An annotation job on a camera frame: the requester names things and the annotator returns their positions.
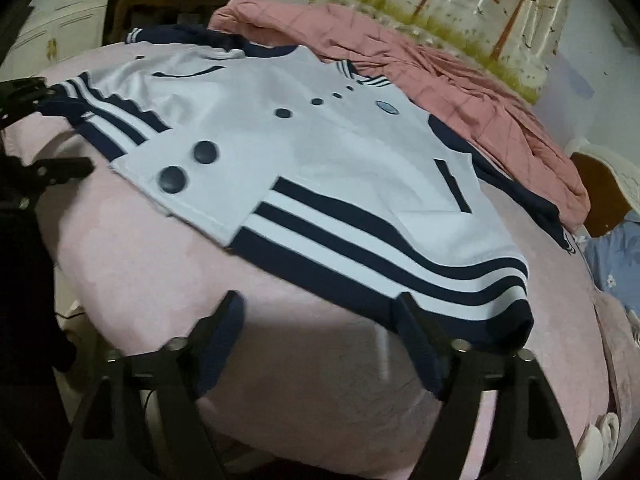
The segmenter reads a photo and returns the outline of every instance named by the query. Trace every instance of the pink blanket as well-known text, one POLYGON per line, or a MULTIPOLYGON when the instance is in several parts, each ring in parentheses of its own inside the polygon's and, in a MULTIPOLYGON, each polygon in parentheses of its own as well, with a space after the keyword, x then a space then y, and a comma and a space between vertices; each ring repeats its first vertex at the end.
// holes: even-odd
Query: pink blanket
POLYGON ((506 173, 555 203, 569 230, 584 222, 589 197, 571 160, 522 99, 459 59, 335 4, 232 0, 213 14, 209 28, 261 44, 304 44, 322 59, 353 61, 364 75, 384 74, 506 173))

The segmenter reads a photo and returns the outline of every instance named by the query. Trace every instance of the blue pillow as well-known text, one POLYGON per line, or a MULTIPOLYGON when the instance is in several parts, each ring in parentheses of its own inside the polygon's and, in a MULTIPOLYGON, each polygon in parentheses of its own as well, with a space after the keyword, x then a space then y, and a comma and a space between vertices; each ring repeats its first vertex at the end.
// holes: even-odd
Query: blue pillow
POLYGON ((591 238, 584 251, 596 286, 640 316, 640 216, 635 211, 612 231, 591 238))

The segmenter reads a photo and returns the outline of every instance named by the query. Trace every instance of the pink bedsheet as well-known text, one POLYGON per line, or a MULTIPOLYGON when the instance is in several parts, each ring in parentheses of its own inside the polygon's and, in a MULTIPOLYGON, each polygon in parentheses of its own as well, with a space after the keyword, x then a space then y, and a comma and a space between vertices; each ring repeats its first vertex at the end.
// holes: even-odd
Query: pink bedsheet
POLYGON ((364 75, 384 74, 514 179, 555 203, 569 230, 583 224, 589 197, 571 160, 521 98, 459 59, 336 4, 232 0, 213 14, 209 28, 261 44, 304 44, 323 59, 350 59, 364 75))
POLYGON ((620 418, 619 452, 640 419, 640 351, 620 302, 592 288, 616 413, 620 418))
MULTIPOLYGON (((181 48, 110 45, 44 75, 53 84, 181 48)), ((206 423, 281 457, 369 478, 407 478, 439 403, 420 386, 400 340, 163 216, 69 128, 63 119, 32 114, 8 135, 26 161, 87 155, 97 165, 80 184, 47 190, 38 217, 100 332, 126 354, 151 351, 187 334, 227 290, 238 290, 246 323, 218 386, 199 401, 206 423)), ((539 357, 577 443, 609 400, 590 276, 579 254, 563 251, 510 197, 485 184, 482 190, 529 262, 535 324, 527 347, 539 357)), ((624 359, 622 365, 635 369, 624 359)), ((485 410, 465 480, 477 476, 490 421, 485 410)))

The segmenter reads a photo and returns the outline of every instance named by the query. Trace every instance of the navy button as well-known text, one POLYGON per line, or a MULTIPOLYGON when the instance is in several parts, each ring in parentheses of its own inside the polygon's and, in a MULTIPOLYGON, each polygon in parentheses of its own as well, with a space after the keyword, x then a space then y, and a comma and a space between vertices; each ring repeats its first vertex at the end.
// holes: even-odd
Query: navy button
POLYGON ((187 186, 187 174, 178 166, 167 166, 158 175, 158 186, 165 193, 180 193, 187 186))
POLYGON ((211 164, 218 158, 218 147, 210 140, 201 140, 193 147, 193 158, 200 164, 211 164))
POLYGON ((287 110, 286 108, 278 108, 276 110, 276 117, 281 119, 289 119, 292 115, 291 110, 287 110))
POLYGON ((384 101, 376 101, 376 104, 380 109, 384 110, 388 114, 398 115, 400 113, 395 106, 385 103, 384 101))

